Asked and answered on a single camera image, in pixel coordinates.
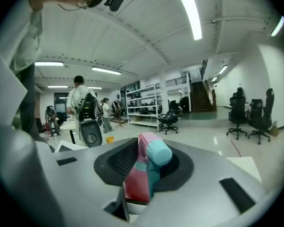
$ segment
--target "handrail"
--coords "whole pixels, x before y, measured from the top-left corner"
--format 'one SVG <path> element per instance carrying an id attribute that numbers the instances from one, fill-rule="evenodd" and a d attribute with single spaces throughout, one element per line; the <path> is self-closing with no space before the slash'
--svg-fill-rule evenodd
<path id="1" fill-rule="evenodd" d="M 201 79 L 202 79 L 202 80 L 203 80 L 203 76 L 204 76 L 204 74 L 205 74 L 207 62 L 208 62 L 208 60 L 203 60 L 202 68 L 200 69 Z"/>
<path id="2" fill-rule="evenodd" d="M 194 91 L 193 91 L 193 84 L 191 83 L 190 73 L 188 73 L 189 77 L 189 87 L 190 87 L 190 104 L 191 104 L 191 112 L 195 112 L 195 100 L 194 100 Z"/>
<path id="3" fill-rule="evenodd" d="M 203 83 L 204 83 L 209 101 L 210 101 L 211 105 L 213 106 L 213 111 L 216 112 L 217 111 L 216 93 L 215 93 L 214 89 L 211 90 L 207 81 L 205 81 Z"/>
<path id="4" fill-rule="evenodd" d="M 185 84 L 185 83 L 186 83 L 186 77 L 180 77 L 180 78 L 167 80 L 166 86 L 171 87 L 171 86 L 181 85 L 181 84 Z"/>

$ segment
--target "fluorescent light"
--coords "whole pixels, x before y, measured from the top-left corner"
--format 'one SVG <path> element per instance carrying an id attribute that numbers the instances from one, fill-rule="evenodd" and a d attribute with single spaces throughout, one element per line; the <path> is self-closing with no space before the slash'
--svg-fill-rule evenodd
<path id="1" fill-rule="evenodd" d="M 120 72 L 113 71 L 113 70 L 106 70 L 106 69 L 102 69 L 102 68 L 98 68 L 98 67 L 93 67 L 92 70 L 106 72 L 106 73 L 111 73 L 111 74 L 116 74 L 116 75 L 121 75 Z"/>
<path id="2" fill-rule="evenodd" d="M 68 88 L 68 86 L 47 86 L 48 88 Z"/>
<path id="3" fill-rule="evenodd" d="M 91 89 L 102 89 L 101 87 L 89 87 Z"/>
<path id="4" fill-rule="evenodd" d="M 277 24 L 277 26 L 275 27 L 275 29 L 271 33 L 271 36 L 272 37 L 276 36 L 280 32 L 280 30 L 283 27 L 283 25 L 284 25 L 284 17 L 282 16 L 280 21 L 279 21 L 279 23 Z"/>
<path id="5" fill-rule="evenodd" d="M 191 29 L 193 31 L 194 40 L 202 39 L 202 31 L 200 18 L 195 4 L 195 0 L 181 0 L 186 10 Z"/>
<path id="6" fill-rule="evenodd" d="M 63 62 L 36 61 L 35 66 L 64 66 Z"/>
<path id="7" fill-rule="evenodd" d="M 226 70 L 227 66 L 223 66 L 223 68 L 221 69 L 221 71 L 219 72 L 219 74 L 222 74 L 225 70 Z"/>

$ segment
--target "metal shelf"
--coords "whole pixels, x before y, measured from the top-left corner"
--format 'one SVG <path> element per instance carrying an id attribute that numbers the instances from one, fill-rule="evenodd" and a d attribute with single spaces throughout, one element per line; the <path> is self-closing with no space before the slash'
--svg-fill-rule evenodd
<path id="1" fill-rule="evenodd" d="M 162 106 L 162 104 L 160 105 L 148 105 L 148 106 L 138 106 L 138 107 L 127 107 L 127 108 L 152 108 L 152 107 L 156 107 L 156 106 Z"/>
<path id="2" fill-rule="evenodd" d="M 133 121 L 130 121 L 129 123 L 157 127 L 158 123 L 156 121 L 157 120 L 155 120 L 154 122 L 150 122 L 150 121 L 137 121 L 137 122 L 133 122 Z"/>
<path id="3" fill-rule="evenodd" d="M 137 100 L 143 100 L 143 99 L 147 99 L 147 98 L 154 98 L 155 99 L 155 105 L 148 105 L 148 106 L 137 106 L 137 107 L 128 107 L 127 106 L 127 120 L 129 123 L 131 124 L 137 124 L 137 125 L 146 125 L 146 126 L 152 126 L 152 127 L 157 127 L 157 130 L 159 131 L 159 127 L 160 127 L 160 122 L 156 119 L 157 115 L 158 115 L 158 106 L 162 106 L 162 104 L 158 105 L 158 100 L 157 97 L 159 97 L 159 95 L 157 94 L 157 88 L 158 86 L 156 85 L 152 85 L 150 87 L 146 87 L 146 88 L 141 88 L 138 90 L 134 90 L 131 92 L 128 92 L 125 94 L 126 96 L 126 103 L 127 102 L 131 102 L 131 101 L 137 101 Z M 137 94 L 137 93 L 142 93 L 142 92 L 147 92 L 147 91 L 152 91 L 154 92 L 154 94 L 152 96 L 144 96 L 144 97 L 139 97 L 139 98 L 134 98 L 134 99 L 127 99 L 128 95 L 131 95 L 130 97 L 133 97 L 132 95 Z M 129 109 L 132 108 L 152 108 L 154 107 L 156 109 L 156 113 L 155 114 L 140 114 L 139 112 L 128 112 Z M 149 117 L 148 119 L 142 119 L 140 121 L 137 122 L 133 122 L 129 120 L 129 116 L 144 116 L 144 117 Z"/>
<path id="4" fill-rule="evenodd" d="M 157 117 L 155 114 L 129 113 L 128 115 L 133 115 L 133 116 L 148 116 L 148 117 Z"/>
<path id="5" fill-rule="evenodd" d="M 145 87 L 145 88 L 141 88 L 141 89 L 138 89 L 138 90 L 134 90 L 134 91 L 128 92 L 126 94 L 127 95 L 128 94 L 135 94 L 135 93 L 141 93 L 141 92 L 146 92 L 146 91 L 151 91 L 151 90 L 154 90 L 154 85 L 149 86 L 149 87 Z"/>
<path id="6" fill-rule="evenodd" d="M 131 102 L 131 101 L 142 100 L 142 99 L 148 99 L 148 98 L 153 98 L 153 97 L 155 97 L 155 95 L 154 95 L 154 96 L 144 96 L 144 97 L 129 99 L 129 100 L 127 100 L 127 101 L 128 101 L 128 102 Z"/>

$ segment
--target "desk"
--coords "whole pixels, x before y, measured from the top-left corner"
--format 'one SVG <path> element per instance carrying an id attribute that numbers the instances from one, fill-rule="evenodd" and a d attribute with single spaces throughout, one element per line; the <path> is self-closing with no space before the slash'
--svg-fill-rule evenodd
<path id="1" fill-rule="evenodd" d="M 60 126 L 60 130 L 64 130 L 64 131 L 70 131 L 71 134 L 71 141 L 73 144 L 76 144 L 75 139 L 74 139 L 74 135 L 72 133 L 73 130 L 76 130 L 76 121 L 69 121 L 69 122 L 64 122 L 63 125 Z"/>

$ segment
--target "floor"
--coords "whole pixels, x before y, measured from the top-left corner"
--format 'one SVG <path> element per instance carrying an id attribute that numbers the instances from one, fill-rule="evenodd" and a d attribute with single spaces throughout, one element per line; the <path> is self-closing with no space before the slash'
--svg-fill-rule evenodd
<path id="1" fill-rule="evenodd" d="M 253 157 L 264 188 L 270 191 L 284 181 L 284 129 L 280 131 L 277 137 L 271 137 L 271 142 L 266 139 L 262 140 L 262 144 L 257 144 L 257 138 L 251 137 L 247 139 L 244 134 L 240 135 L 239 140 L 236 136 L 229 134 L 226 136 L 228 127 L 218 128 L 197 128 L 197 127 L 181 127 L 178 134 L 168 132 L 167 135 L 162 132 L 155 132 L 156 128 L 144 127 L 140 125 L 132 125 L 125 123 L 123 127 L 117 123 L 111 122 L 115 129 L 113 132 L 103 134 L 103 144 L 106 144 L 106 138 L 113 136 L 114 140 L 136 137 L 138 133 L 153 131 L 163 139 L 173 140 L 189 146 L 206 149 L 222 157 Z M 243 125 L 242 129 L 251 132 L 253 128 Z M 76 144 L 82 145 L 78 135 L 74 135 Z M 60 140 L 71 142 L 69 131 L 61 131 L 61 136 L 54 136 L 48 140 L 48 143 L 54 148 L 57 147 Z"/>
<path id="2" fill-rule="evenodd" d="M 180 116 L 181 120 L 210 120 L 210 119 L 228 119 L 230 108 L 217 107 L 216 112 L 184 113 Z"/>

